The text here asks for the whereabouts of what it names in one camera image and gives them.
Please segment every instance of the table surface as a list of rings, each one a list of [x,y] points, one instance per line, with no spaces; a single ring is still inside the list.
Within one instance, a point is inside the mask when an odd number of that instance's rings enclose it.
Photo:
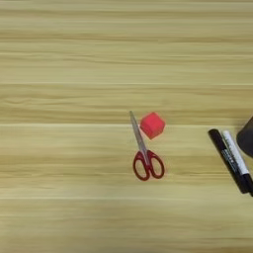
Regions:
[[[0,252],[251,253],[207,132],[252,116],[252,32],[250,0],[1,1]],[[132,172],[129,110],[166,121],[162,180]]]

